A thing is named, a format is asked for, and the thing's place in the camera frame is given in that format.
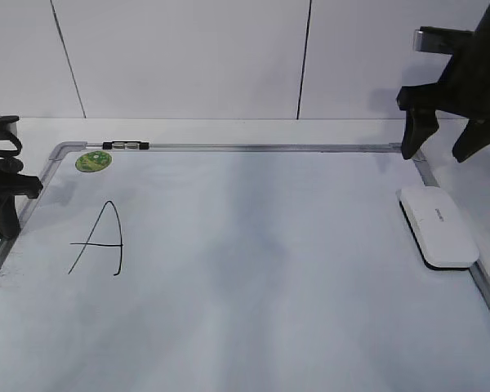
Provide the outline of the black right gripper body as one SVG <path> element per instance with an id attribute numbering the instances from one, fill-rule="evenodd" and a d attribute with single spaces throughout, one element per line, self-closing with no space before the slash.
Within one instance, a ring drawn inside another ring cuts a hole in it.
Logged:
<path id="1" fill-rule="evenodd" d="M 437 82 L 401 87 L 396 100 L 402 111 L 432 109 L 490 119 L 490 3 L 472 32 L 468 43 L 450 55 Z"/>

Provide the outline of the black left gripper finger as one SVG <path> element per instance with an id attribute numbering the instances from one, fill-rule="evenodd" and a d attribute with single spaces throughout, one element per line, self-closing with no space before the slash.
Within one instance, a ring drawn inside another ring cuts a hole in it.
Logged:
<path id="1" fill-rule="evenodd" d="M 0 198 L 0 239 L 13 239 L 20 233 L 20 222 L 16 213 L 15 198 Z"/>

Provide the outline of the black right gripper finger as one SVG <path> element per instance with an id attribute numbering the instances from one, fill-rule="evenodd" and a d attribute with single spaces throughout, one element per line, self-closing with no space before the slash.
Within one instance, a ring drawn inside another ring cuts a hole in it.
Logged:
<path id="1" fill-rule="evenodd" d="M 411 159 L 420 147 L 439 129 L 439 122 L 432 109 L 406 110 L 406 121 L 401 143 L 401 154 Z"/>
<path id="2" fill-rule="evenodd" d="M 453 157 L 462 163 L 490 145 L 490 119 L 470 119 L 452 148 Z"/>

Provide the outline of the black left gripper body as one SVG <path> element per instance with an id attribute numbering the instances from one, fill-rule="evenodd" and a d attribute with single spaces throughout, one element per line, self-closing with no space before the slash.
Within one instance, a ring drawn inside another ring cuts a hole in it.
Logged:
<path id="1" fill-rule="evenodd" d="M 8 141 L 14 149 L 0 149 L 0 198 L 25 196 L 36 199 L 42 192 L 42 182 L 36 176 L 20 174 L 24 164 L 17 158 L 22 144 L 16 136 L 0 136 L 0 141 Z"/>

